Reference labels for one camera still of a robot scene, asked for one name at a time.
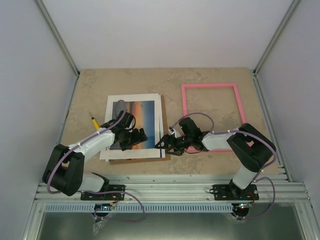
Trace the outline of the yellow handled screwdriver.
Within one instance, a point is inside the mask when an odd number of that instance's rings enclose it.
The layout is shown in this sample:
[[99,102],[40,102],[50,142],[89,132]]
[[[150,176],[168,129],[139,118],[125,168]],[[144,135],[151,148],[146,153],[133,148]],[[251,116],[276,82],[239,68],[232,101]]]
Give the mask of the yellow handled screwdriver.
[[99,124],[98,124],[98,122],[97,122],[96,118],[93,116],[93,114],[92,114],[91,112],[89,112],[89,114],[90,114],[91,121],[92,121],[92,123],[93,123],[93,125],[94,125],[95,129],[96,129],[96,130],[99,130],[100,126],[99,126]]

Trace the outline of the pink picture frame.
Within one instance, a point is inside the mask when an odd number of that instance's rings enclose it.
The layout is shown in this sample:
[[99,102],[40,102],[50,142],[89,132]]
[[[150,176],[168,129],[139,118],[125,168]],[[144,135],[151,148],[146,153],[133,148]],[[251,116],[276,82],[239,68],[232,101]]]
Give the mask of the pink picture frame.
[[[188,104],[187,104],[187,89],[219,89],[219,88],[232,88],[235,96],[235,100],[237,102],[237,107],[238,107],[238,112],[240,115],[240,119],[242,124],[247,123],[244,107],[241,101],[241,96],[239,93],[238,86],[235,82],[230,82],[230,83],[184,83],[181,84],[181,97],[182,97],[182,109],[183,109],[183,115],[186,116],[189,114],[188,111]],[[198,124],[200,128],[204,131],[206,131],[206,127],[204,124],[199,123]],[[196,153],[197,150],[194,147],[188,148],[189,153]],[[215,148],[213,150],[210,150],[209,152],[231,152],[232,150],[230,149],[229,145],[226,143],[224,145],[221,145],[221,147]]]

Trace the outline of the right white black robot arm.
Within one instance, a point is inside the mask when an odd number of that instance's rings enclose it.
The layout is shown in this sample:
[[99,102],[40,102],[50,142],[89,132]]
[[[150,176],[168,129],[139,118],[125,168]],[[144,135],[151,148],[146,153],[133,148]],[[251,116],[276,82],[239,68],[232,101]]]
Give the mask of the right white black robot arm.
[[222,132],[202,131],[190,117],[181,119],[178,124],[183,135],[178,135],[171,127],[170,134],[164,135],[155,148],[175,156],[181,156],[190,147],[198,152],[232,150],[241,167],[230,180],[227,192],[236,200],[246,196],[248,186],[277,159],[275,145],[249,123]]

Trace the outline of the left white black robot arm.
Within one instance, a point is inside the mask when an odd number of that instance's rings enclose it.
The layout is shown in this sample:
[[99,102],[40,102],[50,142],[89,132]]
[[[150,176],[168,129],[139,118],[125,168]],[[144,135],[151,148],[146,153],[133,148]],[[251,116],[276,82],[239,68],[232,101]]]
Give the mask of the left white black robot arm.
[[116,119],[102,124],[87,138],[71,145],[56,145],[42,176],[47,191],[66,196],[89,192],[99,200],[107,198],[110,193],[109,181],[97,173],[85,174],[85,163],[114,143],[119,144],[121,151],[126,151],[147,141],[143,128],[131,126],[135,120],[132,114],[122,110]]

